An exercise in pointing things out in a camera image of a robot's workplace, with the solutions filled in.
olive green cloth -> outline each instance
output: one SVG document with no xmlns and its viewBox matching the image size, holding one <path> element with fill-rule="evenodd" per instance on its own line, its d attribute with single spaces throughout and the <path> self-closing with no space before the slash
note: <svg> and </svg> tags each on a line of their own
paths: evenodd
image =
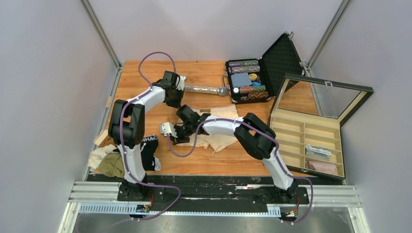
<svg viewBox="0 0 412 233">
<path fill-rule="evenodd" d="M 113 152 L 106 155 L 97 170 L 108 177 L 124 178 L 124 166 L 120 153 Z"/>
</svg>

wooden table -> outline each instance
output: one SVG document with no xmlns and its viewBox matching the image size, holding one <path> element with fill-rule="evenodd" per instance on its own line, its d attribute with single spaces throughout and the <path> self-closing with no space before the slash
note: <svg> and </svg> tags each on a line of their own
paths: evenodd
<svg viewBox="0 0 412 233">
<path fill-rule="evenodd" d="M 137 67 L 140 61 L 127 61 L 123 67 L 117 88 L 115 100 L 126 100 L 145 91 L 148 84 L 139 75 Z M 187 77 L 186 84 L 221 86 L 224 73 L 223 61 L 178 61 L 177 73 Z M 169 61 L 147 61 L 142 65 L 142 73 L 151 82 L 163 77 L 165 70 L 173 71 Z M 310 91 L 309 86 L 293 87 Z M 192 109 L 221 107 L 232 104 L 230 97 L 185 93 L 182 105 L 187 104 Z M 269 117 L 269 111 L 273 100 L 269 102 L 250 103 L 237 105 L 239 116 L 248 112 L 256 114 L 264 122 Z M 159 124 L 164 122 L 176 123 L 177 109 L 158 104 L 150 110 L 145 117 L 145 135 L 159 133 Z M 179 154 L 186 154 L 190 147 L 174 146 Z M 269 172 L 261 161 L 248 155 L 239 142 L 236 142 L 220 152 L 213 153 L 213 149 L 196 148 L 193 154 L 186 158 L 173 155 L 167 145 L 166 138 L 159 136 L 159 147 L 155 153 L 162 163 L 162 169 L 150 174 L 176 174 L 176 175 L 234 175 L 234 176 L 269 176 Z"/>
</svg>

white wall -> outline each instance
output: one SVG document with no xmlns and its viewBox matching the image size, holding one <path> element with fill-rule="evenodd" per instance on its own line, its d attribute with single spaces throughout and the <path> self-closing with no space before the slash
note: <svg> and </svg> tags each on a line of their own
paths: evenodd
<svg viewBox="0 0 412 233">
<path fill-rule="evenodd" d="M 2 0 L 0 32 L 1 232 L 56 232 L 115 69 L 78 0 Z"/>
<path fill-rule="evenodd" d="M 175 60 L 255 58 L 284 31 L 308 61 L 341 1 L 90 0 L 122 62 L 158 50 Z"/>
<path fill-rule="evenodd" d="M 314 67 L 375 93 L 343 126 L 347 181 L 371 232 L 410 232 L 412 2 L 354 0 Z"/>
</svg>

display box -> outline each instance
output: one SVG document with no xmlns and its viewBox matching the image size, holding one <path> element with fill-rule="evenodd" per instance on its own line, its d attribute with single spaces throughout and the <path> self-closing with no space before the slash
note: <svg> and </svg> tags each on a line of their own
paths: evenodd
<svg viewBox="0 0 412 233">
<path fill-rule="evenodd" d="M 292 83 L 295 85 L 286 92 Z M 276 133 L 289 170 L 345 179 L 341 126 L 372 93 L 367 86 L 286 74 L 268 125 Z"/>
</svg>

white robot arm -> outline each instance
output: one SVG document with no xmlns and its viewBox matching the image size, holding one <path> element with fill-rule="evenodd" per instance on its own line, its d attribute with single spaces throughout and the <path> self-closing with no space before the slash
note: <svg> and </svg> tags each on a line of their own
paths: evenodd
<svg viewBox="0 0 412 233">
<path fill-rule="evenodd" d="M 123 163 L 131 174 L 139 181 L 143 181 L 146 172 L 143 169 L 140 143 L 144 136 L 144 115 L 154 106 L 165 102 L 168 106 L 179 108 L 184 93 L 186 77 L 166 71 L 163 79 L 152 84 L 146 92 L 128 100 L 117 100 L 113 106 L 109 125 L 109 136 L 117 145 L 120 145 L 120 116 L 123 107 L 128 105 L 124 117 L 131 117 L 130 122 L 123 122 L 123 138 L 126 150 L 119 147 Z M 129 183 L 136 183 L 128 172 L 124 178 Z"/>
<path fill-rule="evenodd" d="M 266 166 L 274 181 L 274 185 L 287 196 L 293 196 L 297 182 L 290 177 L 291 173 L 286 168 L 279 150 L 268 138 L 256 133 L 251 134 L 251 128 L 265 133 L 271 138 L 276 134 L 256 115 L 248 113 L 245 117 L 226 118 L 211 114 L 198 115 L 188 106 L 184 105 L 176 113 L 182 119 L 183 125 L 172 125 L 169 122 L 161 124 L 160 131 L 164 136 L 169 136 L 173 144 L 186 143 L 189 136 L 197 134 L 223 134 L 236 137 L 246 152 L 259 159 Z"/>
</svg>

